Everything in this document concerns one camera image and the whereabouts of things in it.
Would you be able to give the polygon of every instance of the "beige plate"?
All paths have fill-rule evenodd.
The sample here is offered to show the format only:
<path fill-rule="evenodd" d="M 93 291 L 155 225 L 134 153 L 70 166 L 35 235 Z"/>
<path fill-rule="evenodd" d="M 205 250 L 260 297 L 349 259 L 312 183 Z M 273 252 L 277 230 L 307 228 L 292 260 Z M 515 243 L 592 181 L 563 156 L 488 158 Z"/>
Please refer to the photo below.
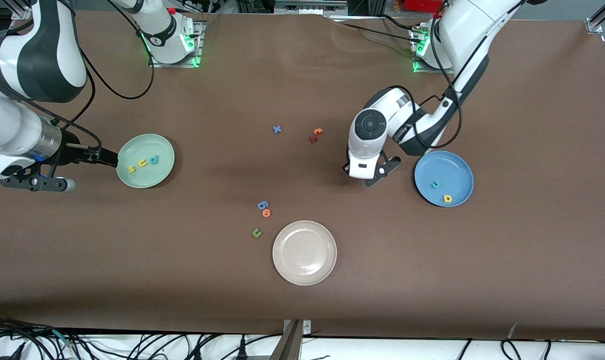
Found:
<path fill-rule="evenodd" d="M 336 241 L 325 226 L 301 220 L 285 226 L 273 243 L 273 264 L 292 284 L 306 287 L 325 280 L 336 265 Z"/>

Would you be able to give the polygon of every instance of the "cable connector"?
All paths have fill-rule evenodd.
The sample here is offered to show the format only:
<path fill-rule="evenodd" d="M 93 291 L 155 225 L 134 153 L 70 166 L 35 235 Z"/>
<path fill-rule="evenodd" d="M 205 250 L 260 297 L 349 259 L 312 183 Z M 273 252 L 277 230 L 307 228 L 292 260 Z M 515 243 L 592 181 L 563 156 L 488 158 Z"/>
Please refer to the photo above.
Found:
<path fill-rule="evenodd" d="M 245 350 L 245 335 L 240 339 L 240 346 L 238 347 L 238 356 L 236 356 L 236 360 L 247 360 L 249 356 L 247 356 L 247 351 Z"/>

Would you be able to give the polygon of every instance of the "brown table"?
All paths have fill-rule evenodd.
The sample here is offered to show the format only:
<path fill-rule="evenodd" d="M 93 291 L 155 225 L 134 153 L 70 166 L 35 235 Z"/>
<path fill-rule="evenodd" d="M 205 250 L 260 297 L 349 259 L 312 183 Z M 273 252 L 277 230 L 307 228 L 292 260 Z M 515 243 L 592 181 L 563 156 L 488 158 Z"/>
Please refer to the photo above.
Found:
<path fill-rule="evenodd" d="M 115 88 L 144 89 L 145 53 L 117 13 L 79 11 L 77 23 Z M 353 116 L 376 91 L 401 84 L 423 100 L 444 90 L 441 76 L 412 73 L 409 55 L 400 39 L 320 16 L 223 15 L 201 68 L 156 70 L 135 101 L 99 84 L 80 123 L 114 151 L 138 134 L 168 137 L 174 171 L 143 190 L 88 164 L 58 170 L 76 180 L 70 194 L 0 185 L 0 313 L 244 333 L 310 318 L 324 335 L 385 337 L 503 338 L 517 322 L 521 338 L 605 339 L 600 36 L 537 21 L 498 35 L 448 148 L 475 178 L 453 209 L 421 198 L 417 159 L 392 141 L 385 151 L 403 164 L 375 187 L 341 169 Z M 51 108 L 73 116 L 88 95 Z M 325 225 L 338 249 L 332 274 L 310 287 L 283 280 L 271 259 L 278 231 L 301 219 Z"/>

